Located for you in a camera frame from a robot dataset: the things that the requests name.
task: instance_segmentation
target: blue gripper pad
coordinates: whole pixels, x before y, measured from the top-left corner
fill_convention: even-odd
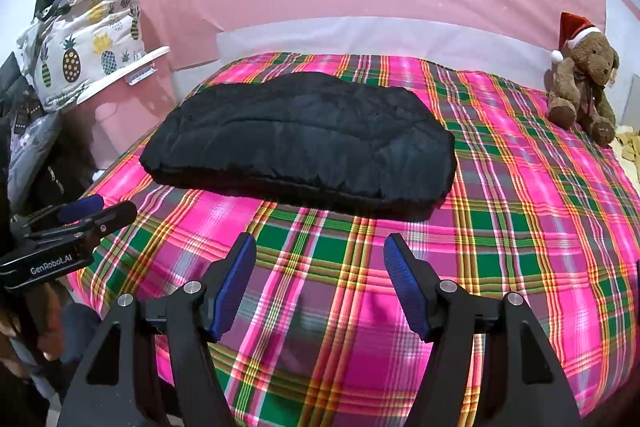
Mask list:
[[[408,248],[406,250],[407,255],[414,256]],[[405,254],[395,242],[393,235],[389,235],[385,240],[384,256],[386,272],[396,290],[409,328],[418,333],[424,341],[431,329],[427,322],[427,299],[418,287]]]
[[[254,270],[255,258],[255,241],[249,235],[229,270],[222,288],[216,295],[216,311],[210,330],[216,342],[220,341],[223,333],[230,330],[234,323],[249,277]]]
[[[60,208],[56,219],[59,223],[66,225],[67,223],[80,221],[85,217],[100,212],[103,208],[104,200],[102,199],[102,196],[100,194],[94,194],[93,196],[88,196],[81,200],[65,204]]]

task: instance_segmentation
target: white pom-pom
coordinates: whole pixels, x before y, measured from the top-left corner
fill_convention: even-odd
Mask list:
[[[559,52],[558,50],[553,50],[551,52],[551,62],[554,64],[560,64],[560,62],[562,62],[564,60],[564,57],[562,57],[561,52]]]

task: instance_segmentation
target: plaid bedspread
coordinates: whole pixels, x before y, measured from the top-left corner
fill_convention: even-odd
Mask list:
[[[70,275],[88,304],[104,316],[122,293],[170,293],[249,231],[257,265],[232,330],[210,346],[238,422],[399,426],[430,353],[383,264],[384,239],[400,232],[471,293],[523,293],[583,414],[625,381],[636,351],[640,199],[610,150],[549,124],[542,92],[414,58],[257,55],[200,89],[293,71],[414,90],[456,137],[444,205],[428,222],[404,223],[179,190],[143,171],[143,141],[93,188],[107,204],[132,200],[140,215]],[[473,423],[482,345],[476,335],[460,425]],[[171,381],[163,339],[158,363]]]

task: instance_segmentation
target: metal screw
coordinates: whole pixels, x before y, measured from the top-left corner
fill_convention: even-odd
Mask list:
[[[520,295],[519,293],[516,293],[516,292],[511,292],[509,294],[509,296],[507,297],[507,299],[514,306],[520,306],[524,302],[524,299],[522,298],[522,295]]]
[[[202,288],[202,284],[200,284],[198,281],[189,281],[187,284],[184,285],[184,291],[186,291],[187,293],[191,294],[191,293],[198,293]]]
[[[440,289],[447,293],[453,293],[458,289],[458,285],[453,281],[445,279],[444,281],[440,282]]]
[[[118,297],[118,304],[124,308],[124,306],[129,306],[133,302],[133,295],[130,293],[125,293]]]

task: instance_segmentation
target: person's hand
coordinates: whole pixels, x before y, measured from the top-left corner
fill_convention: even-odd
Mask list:
[[[48,283],[44,285],[44,291],[47,295],[45,317],[47,330],[41,332],[38,337],[38,349],[42,351],[47,360],[55,360],[62,355],[62,350],[65,346],[62,333],[62,306],[58,295]],[[8,312],[0,311],[0,334],[12,339],[19,333],[20,322],[18,318]]]

